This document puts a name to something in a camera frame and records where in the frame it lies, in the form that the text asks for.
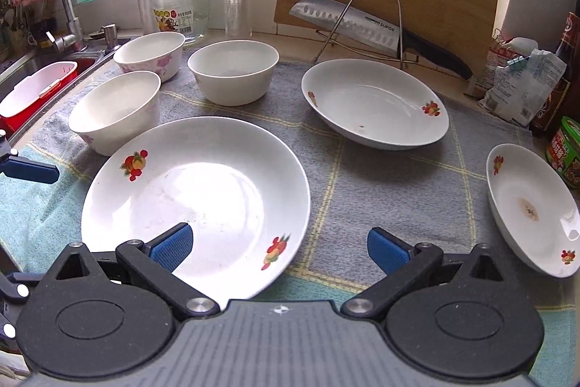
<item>barcode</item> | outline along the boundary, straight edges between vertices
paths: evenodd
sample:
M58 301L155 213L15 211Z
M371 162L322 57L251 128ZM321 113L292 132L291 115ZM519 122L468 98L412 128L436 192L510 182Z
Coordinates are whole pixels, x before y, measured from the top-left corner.
M493 100L491 97L488 97L485 101L485 106L490 110L494 111L495 108L498 106L498 101Z

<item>faucet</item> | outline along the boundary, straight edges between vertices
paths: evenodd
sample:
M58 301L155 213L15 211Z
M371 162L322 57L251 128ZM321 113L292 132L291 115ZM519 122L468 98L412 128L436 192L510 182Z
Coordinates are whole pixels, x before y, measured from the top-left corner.
M73 3L71 0L62 0L65 14L67 16L67 30L68 34L54 38L54 36L47 32L46 35L59 53L64 53L66 49L72 49L74 52L79 52L85 47L85 41L82 37L82 28L80 20L74 13Z

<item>stained plate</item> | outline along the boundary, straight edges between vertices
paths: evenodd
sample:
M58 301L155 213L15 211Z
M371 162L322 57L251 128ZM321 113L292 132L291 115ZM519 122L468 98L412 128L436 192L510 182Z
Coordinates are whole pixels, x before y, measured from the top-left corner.
M503 144L487 157L489 204L514 253L554 277L578 270L580 215L572 194L540 156Z
M413 76L377 61L333 59L311 67L302 92L341 135L380 149L433 143L449 128L437 95Z
M82 241L110 251L188 222L193 250L175 274L223 309L282 273L309 214L306 175L280 139L241 120L195 117L143 133L105 163L86 196Z

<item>checkered cloth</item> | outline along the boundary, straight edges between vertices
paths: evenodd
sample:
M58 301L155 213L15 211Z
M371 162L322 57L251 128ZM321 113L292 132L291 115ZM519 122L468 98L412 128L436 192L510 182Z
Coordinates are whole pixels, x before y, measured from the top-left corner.
M488 242L513 265L544 321L546 337L533 369L542 386L567 387L575 360L575 306L571 280L542 276L518 260L503 241L487 202L485 161L500 143L531 148L531 135L499 119L445 100L450 127L439 142L403 152L380 151L337 135L301 93L308 65L281 62L269 92L243 107L204 100L183 66L161 88L161 121L222 115L255 123L298 156L310 183L308 232L294 261L260 299L334 299L339 306L384 273L366 253L366 236L381 226L410 244L427 241L449 253ZM82 204L105 158L87 149L67 122L79 98L111 70L54 113L21 155L55 163L56 184L0 176L0 238L28 271L45 271L62 248L80 239Z

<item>stainless steel sink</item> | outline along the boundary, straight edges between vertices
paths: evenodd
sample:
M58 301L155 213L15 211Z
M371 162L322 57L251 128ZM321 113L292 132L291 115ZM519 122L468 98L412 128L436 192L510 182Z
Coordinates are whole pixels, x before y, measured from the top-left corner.
M119 44L124 44L129 40L130 38L119 38L118 41ZM78 63L77 71L79 74L74 81L59 91L58 94L31 116L26 123L22 124L22 126L10 137L10 143L15 144L37 120L43 117L48 110L54 106L54 104L64 97L66 93L74 88L80 81L83 81L83 79L90 76L103 64L112 59L113 54L114 52L106 52L103 40L91 40L88 42L86 49L63 57L59 57L54 50L45 53L30 52L0 74L0 101L2 101L2 99L4 99L14 89L16 84L27 76L36 73L42 67L56 61L76 61Z

